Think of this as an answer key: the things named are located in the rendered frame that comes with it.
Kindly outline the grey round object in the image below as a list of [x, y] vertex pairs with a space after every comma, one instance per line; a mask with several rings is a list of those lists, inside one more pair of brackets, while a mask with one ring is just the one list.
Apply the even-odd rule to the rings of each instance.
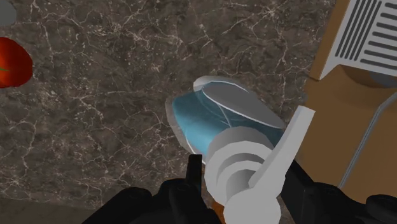
[[17, 11], [7, 0], [0, 0], [0, 26], [12, 25], [17, 19]]

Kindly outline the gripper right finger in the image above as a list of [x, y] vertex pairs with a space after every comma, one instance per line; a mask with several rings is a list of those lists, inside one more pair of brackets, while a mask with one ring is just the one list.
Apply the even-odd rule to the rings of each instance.
[[397, 224], [397, 198], [378, 194], [360, 203], [339, 188], [313, 181], [296, 162], [281, 192], [295, 224]]

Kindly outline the blue spray bottle white trigger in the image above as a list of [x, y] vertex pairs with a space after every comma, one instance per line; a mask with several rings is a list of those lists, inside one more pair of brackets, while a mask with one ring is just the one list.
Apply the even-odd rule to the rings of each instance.
[[277, 198], [314, 110], [299, 106], [285, 124], [241, 83], [202, 76], [191, 92], [169, 99], [166, 112], [181, 146], [202, 159], [226, 224], [279, 224]]

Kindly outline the red tomato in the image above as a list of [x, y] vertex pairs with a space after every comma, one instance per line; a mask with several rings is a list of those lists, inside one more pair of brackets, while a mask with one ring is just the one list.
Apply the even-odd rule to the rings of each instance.
[[19, 87], [32, 77], [32, 59], [16, 41], [0, 37], [0, 88]]

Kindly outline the brown coffee machine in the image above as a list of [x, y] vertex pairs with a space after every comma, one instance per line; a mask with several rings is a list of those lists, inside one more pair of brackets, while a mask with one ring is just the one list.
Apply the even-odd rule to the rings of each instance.
[[337, 0], [305, 93], [304, 171], [358, 202], [397, 197], [397, 0]]

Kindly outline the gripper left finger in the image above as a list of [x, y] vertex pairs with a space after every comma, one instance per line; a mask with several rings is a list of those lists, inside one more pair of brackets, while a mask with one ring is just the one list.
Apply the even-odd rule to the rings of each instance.
[[164, 181], [156, 195], [121, 190], [82, 224], [222, 224], [201, 196], [202, 155], [190, 155], [184, 178]]

